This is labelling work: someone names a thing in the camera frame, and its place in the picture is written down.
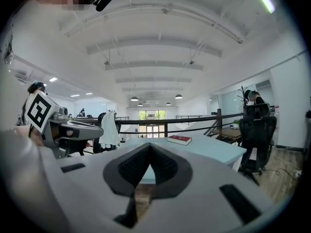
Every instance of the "desk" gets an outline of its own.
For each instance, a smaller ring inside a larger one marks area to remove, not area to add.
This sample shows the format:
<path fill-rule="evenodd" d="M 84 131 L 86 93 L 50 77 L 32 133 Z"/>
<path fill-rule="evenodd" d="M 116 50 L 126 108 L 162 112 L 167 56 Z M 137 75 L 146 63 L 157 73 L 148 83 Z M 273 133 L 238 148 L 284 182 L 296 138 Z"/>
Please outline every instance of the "desk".
<path fill-rule="evenodd" d="M 140 146 L 148 142 L 159 144 L 159 146 L 162 146 L 167 149 L 184 150 L 191 153 L 207 156 L 215 160 L 218 160 L 226 165 L 233 164 L 233 169 L 235 171 L 238 171 L 241 164 L 242 156 L 246 152 L 246 150 L 243 148 L 216 140 L 214 138 L 205 135 L 192 136 L 192 141 L 186 146 L 173 142 L 168 142 L 166 137 L 165 138 L 133 137 L 128 139 L 125 143 L 123 143 L 119 149 L 121 150 L 122 148 L 133 145 Z M 151 166 L 148 167 L 140 183 L 155 183 L 155 174 Z"/>
<path fill-rule="evenodd" d="M 215 129 L 211 131 L 214 134 L 218 134 L 220 136 L 228 137 L 234 140 L 238 140 L 241 136 L 241 132 L 239 129 L 231 129 L 231 128 L 224 128 L 224 129 Z"/>

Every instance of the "black rubber pad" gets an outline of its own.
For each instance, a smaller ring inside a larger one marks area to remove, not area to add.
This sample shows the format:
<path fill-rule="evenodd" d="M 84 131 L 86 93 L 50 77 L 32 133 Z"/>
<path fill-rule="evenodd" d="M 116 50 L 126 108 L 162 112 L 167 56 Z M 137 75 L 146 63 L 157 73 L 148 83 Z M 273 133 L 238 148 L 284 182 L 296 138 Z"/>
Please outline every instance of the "black rubber pad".
<path fill-rule="evenodd" d="M 67 172 L 71 172 L 71 171 L 74 171 L 74 170 L 77 170 L 77 169 L 80 169 L 83 167 L 86 167 L 86 166 L 82 163 L 77 163 L 77 164 L 73 164 L 70 166 L 63 166 L 63 167 L 61 167 L 61 169 L 62 169 L 63 173 L 67 173 Z"/>
<path fill-rule="evenodd" d="M 232 184 L 226 184 L 219 188 L 233 209 L 239 215 L 244 224 L 249 223 L 258 216 L 259 211 L 248 201 L 248 199 Z"/>

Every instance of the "railing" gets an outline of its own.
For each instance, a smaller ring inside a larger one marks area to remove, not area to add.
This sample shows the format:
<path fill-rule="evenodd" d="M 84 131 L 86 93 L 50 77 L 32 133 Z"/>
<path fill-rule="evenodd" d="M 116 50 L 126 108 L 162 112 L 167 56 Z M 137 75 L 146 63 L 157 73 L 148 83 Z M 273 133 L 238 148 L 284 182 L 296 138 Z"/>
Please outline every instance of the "railing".
<path fill-rule="evenodd" d="M 217 121 L 216 121 L 216 122 L 214 122 L 213 125 L 204 133 L 204 135 L 210 136 L 209 131 L 210 131 L 211 129 L 215 129 L 215 128 L 217 128 L 217 127 L 218 127 L 218 125 L 217 125 Z"/>
<path fill-rule="evenodd" d="M 116 120 L 129 120 L 130 117 L 129 116 L 121 116 L 121 117 L 116 117 Z"/>
<path fill-rule="evenodd" d="M 185 119 L 185 118 L 200 118 L 200 117 L 206 117 L 207 115 L 202 115 L 202 116 L 176 116 L 176 119 Z"/>
<path fill-rule="evenodd" d="M 141 125 L 141 124 L 155 124 L 155 125 L 164 125 L 164 131 L 163 132 L 156 132 L 156 133 L 163 133 L 164 137 L 168 136 L 168 133 L 180 133 L 180 132 L 188 132 L 188 131 L 197 131 L 197 130 L 207 130 L 211 128 L 215 128 L 215 126 L 212 127 L 204 127 L 204 128 L 198 128 L 198 129 L 191 129 L 191 130 L 178 130 L 178 131 L 168 131 L 168 124 L 170 123 L 185 123 L 185 122 L 201 122 L 201 121 L 211 121 L 211 120 L 217 120 L 221 121 L 225 118 L 231 118 L 231 117 L 239 117 L 243 116 L 243 113 L 238 114 L 231 114 L 231 115 L 224 115 L 224 116 L 208 116 L 208 117 L 197 117 L 197 118 L 185 118 L 185 119 L 165 119 L 165 120 L 120 120 L 119 124 L 121 125 Z M 84 122 L 84 123 L 92 123 L 94 124 L 96 120 L 94 118 L 88 119 L 88 118 L 76 118 L 76 121 Z M 218 124 L 220 127 L 229 125 L 232 123 L 227 124 Z M 120 132 L 120 134 L 148 134 L 150 132 Z"/>

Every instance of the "white jacket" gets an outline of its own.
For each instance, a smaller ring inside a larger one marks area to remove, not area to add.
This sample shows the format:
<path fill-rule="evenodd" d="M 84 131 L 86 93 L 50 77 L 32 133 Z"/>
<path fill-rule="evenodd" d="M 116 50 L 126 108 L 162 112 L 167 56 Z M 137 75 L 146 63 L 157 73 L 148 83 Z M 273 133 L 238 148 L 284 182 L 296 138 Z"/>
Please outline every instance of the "white jacket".
<path fill-rule="evenodd" d="M 120 143 L 119 134 L 115 123 L 114 111 L 108 111 L 102 119 L 102 129 L 104 134 L 99 138 L 99 144 L 102 148 L 110 148 L 111 145 L 118 145 Z"/>

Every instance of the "white ceiling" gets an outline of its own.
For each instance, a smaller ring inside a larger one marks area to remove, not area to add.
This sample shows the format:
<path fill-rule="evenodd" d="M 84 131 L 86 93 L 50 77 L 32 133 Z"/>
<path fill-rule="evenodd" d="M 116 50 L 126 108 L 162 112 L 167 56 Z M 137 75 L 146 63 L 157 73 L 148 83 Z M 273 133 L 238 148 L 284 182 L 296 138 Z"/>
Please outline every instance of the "white ceiling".
<path fill-rule="evenodd" d="M 53 17 L 120 92 L 140 100 L 183 94 L 273 20 L 261 0 L 113 0 L 102 12 L 56 6 Z"/>
<path fill-rule="evenodd" d="M 45 83 L 46 90 L 50 95 L 57 95 L 69 100 L 78 100 L 84 98 L 94 98 L 95 95 L 86 95 L 88 91 L 84 91 L 76 86 L 68 84 L 66 81 L 57 77 L 56 81 L 50 82 L 50 79 L 54 76 L 50 73 L 42 71 L 36 67 L 32 67 L 30 63 L 15 58 L 10 65 L 10 72 L 20 81 L 21 85 L 28 88 L 33 82 Z M 71 95 L 79 94 L 78 97 L 71 97 Z"/>

